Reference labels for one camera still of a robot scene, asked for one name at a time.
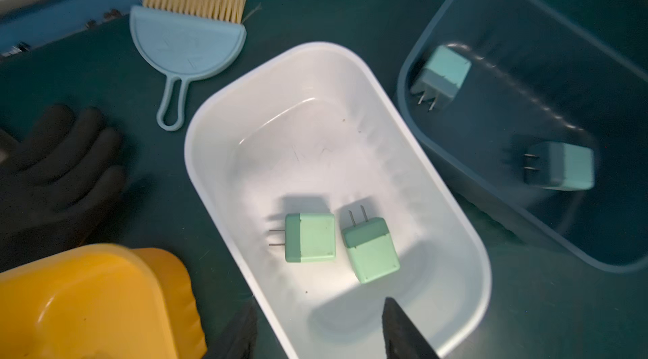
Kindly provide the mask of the blue plug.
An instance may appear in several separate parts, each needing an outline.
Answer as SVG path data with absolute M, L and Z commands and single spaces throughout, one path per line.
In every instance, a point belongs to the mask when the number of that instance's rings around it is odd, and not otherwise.
M 442 110 L 456 98 L 471 70 L 472 62 L 447 46 L 438 46 L 418 73 L 410 93 L 428 111 Z
M 557 191 L 585 191 L 595 185 L 594 151 L 556 141 L 543 141 L 524 154 L 527 184 Z

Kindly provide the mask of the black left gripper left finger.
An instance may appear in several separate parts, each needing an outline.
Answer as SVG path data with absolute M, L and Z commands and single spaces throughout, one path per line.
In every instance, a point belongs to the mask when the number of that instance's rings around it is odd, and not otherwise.
M 226 325 L 217 340 L 208 344 L 203 359 L 251 359 L 258 339 L 258 308 L 246 303 Z

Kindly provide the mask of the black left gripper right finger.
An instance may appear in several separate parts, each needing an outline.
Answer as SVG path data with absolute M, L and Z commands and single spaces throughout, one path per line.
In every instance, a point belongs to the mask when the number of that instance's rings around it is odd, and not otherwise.
M 386 298 L 381 319 L 387 358 L 440 358 L 394 298 Z

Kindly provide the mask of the green plug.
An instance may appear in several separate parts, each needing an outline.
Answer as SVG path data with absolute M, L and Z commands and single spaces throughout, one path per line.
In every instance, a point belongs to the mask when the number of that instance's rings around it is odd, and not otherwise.
M 350 227 L 342 230 L 349 262 L 360 284 L 369 284 L 401 269 L 398 252 L 386 220 L 359 206 L 362 220 L 349 210 Z
M 337 257 L 336 221 L 331 213 L 294 213 L 285 217 L 285 261 L 291 264 L 331 262 Z

